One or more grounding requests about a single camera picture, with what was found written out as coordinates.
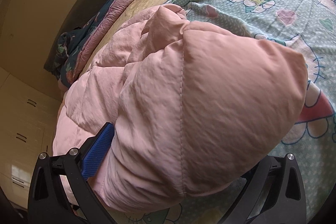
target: stitching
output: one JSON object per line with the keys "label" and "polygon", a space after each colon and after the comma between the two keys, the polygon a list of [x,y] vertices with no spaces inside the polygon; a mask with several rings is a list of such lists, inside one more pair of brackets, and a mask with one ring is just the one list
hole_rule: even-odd
{"label": "stitching", "polygon": [[184,47],[182,45],[182,66],[181,66],[181,81],[180,81],[180,161],[181,161],[181,173],[182,173],[182,193],[185,197],[184,189],[184,171],[183,171],[183,147],[182,147],[182,128],[183,128],[183,119],[182,119],[182,81],[183,81],[183,68],[184,68]]}

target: wall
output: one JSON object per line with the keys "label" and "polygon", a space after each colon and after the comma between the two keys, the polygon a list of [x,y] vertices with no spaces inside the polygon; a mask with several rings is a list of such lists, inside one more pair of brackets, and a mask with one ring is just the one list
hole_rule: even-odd
{"label": "wall", "polygon": [[0,0],[0,67],[58,100],[56,78],[43,69],[43,64],[75,2]]}

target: hello kitty bed sheet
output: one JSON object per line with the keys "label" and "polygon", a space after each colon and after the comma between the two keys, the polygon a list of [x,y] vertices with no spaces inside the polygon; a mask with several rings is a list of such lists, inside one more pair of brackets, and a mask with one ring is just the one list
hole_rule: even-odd
{"label": "hello kitty bed sheet", "polygon": [[[295,126],[270,155],[296,155],[304,182],[307,221],[310,220],[336,182],[335,0],[167,2],[184,7],[190,21],[211,22],[240,36],[267,38],[291,47],[305,56],[309,81],[303,111]],[[207,198],[213,204],[213,207],[208,209],[225,212],[231,204],[231,195],[236,197],[241,187],[241,183],[236,181],[229,189],[213,197],[219,200]],[[257,206],[253,214],[257,214],[260,209],[261,207]]]}

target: blue gripper pad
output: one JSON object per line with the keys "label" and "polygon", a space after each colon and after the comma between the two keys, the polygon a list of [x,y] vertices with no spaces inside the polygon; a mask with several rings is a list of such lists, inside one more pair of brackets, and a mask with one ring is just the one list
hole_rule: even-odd
{"label": "blue gripper pad", "polygon": [[96,174],[100,163],[111,146],[114,137],[113,124],[107,123],[102,129],[103,131],[100,132],[94,144],[82,159],[82,176],[84,180]]}

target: folded blanket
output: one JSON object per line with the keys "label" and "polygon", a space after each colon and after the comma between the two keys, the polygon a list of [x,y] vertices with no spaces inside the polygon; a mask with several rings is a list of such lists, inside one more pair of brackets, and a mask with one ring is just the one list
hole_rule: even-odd
{"label": "folded blanket", "polygon": [[122,212],[168,208],[221,191],[256,165],[298,120],[306,87],[301,53],[155,6],[125,22],[71,86],[53,151],[65,154],[112,122],[93,191]]}
{"label": "folded blanket", "polygon": [[88,37],[86,37],[83,43],[79,44],[78,47],[73,50],[60,71],[58,85],[61,90],[67,90],[73,82],[77,80],[101,39],[133,1],[134,0],[114,0],[99,25],[88,34]]}

